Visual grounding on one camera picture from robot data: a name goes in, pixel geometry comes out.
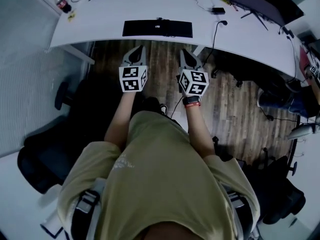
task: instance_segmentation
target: plastic bottle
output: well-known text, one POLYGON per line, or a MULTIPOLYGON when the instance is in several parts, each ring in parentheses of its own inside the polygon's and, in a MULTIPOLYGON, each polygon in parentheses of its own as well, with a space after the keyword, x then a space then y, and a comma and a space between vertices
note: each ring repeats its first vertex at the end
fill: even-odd
POLYGON ((71 11, 71 5, 66 0, 54 0, 54 2, 64 13, 71 11))

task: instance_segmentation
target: desk leg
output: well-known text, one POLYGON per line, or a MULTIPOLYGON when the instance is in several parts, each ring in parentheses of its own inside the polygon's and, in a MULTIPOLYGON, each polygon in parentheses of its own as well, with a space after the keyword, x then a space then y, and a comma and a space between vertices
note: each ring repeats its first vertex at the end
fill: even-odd
POLYGON ((95 64, 95 61, 90 58, 89 56, 85 55, 83 52, 79 51, 78 49, 74 48, 72 45, 63 45, 61 46, 62 49, 64 49, 66 52, 71 53, 72 55, 76 56, 77 58, 88 62, 91 65, 95 64))
POLYGON ((198 46, 195 48, 195 50, 193 51, 193 54, 194 54, 195 56, 198 56, 204 48, 205 48, 205 47, 204 47, 203 45, 198 45, 198 46))

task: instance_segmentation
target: olive green t-shirt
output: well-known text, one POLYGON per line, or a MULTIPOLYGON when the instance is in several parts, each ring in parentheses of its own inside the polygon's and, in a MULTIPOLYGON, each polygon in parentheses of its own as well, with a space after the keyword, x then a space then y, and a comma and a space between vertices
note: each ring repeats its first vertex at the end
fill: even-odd
POLYGON ((222 162, 213 154, 202 159, 188 134, 155 112, 141 111, 131 119, 122 153, 103 141, 83 150, 59 196, 63 225, 71 203, 96 178, 107 179, 97 240, 133 240, 159 222, 178 223, 205 240, 233 240, 234 210, 222 184, 251 201, 253 225, 260 215, 257 197, 235 159, 222 162))

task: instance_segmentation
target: person in blue jeans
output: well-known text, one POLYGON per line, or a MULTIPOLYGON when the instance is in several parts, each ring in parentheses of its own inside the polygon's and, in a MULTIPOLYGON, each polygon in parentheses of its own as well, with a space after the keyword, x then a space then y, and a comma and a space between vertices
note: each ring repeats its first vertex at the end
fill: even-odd
POLYGON ((303 87, 299 92, 289 91, 285 83, 283 90, 277 95, 260 88, 257 92, 257 106, 288 110, 304 118, 315 117, 320 111, 320 88, 309 69, 306 70, 305 75, 310 79, 311 85, 303 87))

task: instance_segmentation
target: person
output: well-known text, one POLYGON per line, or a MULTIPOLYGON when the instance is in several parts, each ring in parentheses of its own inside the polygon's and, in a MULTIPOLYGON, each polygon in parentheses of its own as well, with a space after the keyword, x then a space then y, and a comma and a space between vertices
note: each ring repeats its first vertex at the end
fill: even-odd
POLYGON ((315 117, 320 111, 320 89, 310 68, 306 69, 305 75, 310 85, 302 87, 298 92, 290 91, 285 83, 282 83, 281 91, 276 95, 259 88, 256 98, 257 106, 288 110, 304 118, 315 117))
POLYGON ((199 97, 183 99, 187 133, 161 113, 155 98, 131 118, 135 95, 123 93, 104 141, 90 143, 67 176, 57 208, 66 232, 72 234, 71 215, 82 193, 103 178, 94 239, 243 239, 240 209, 249 207, 250 233, 259 203, 237 161, 215 155, 199 97))

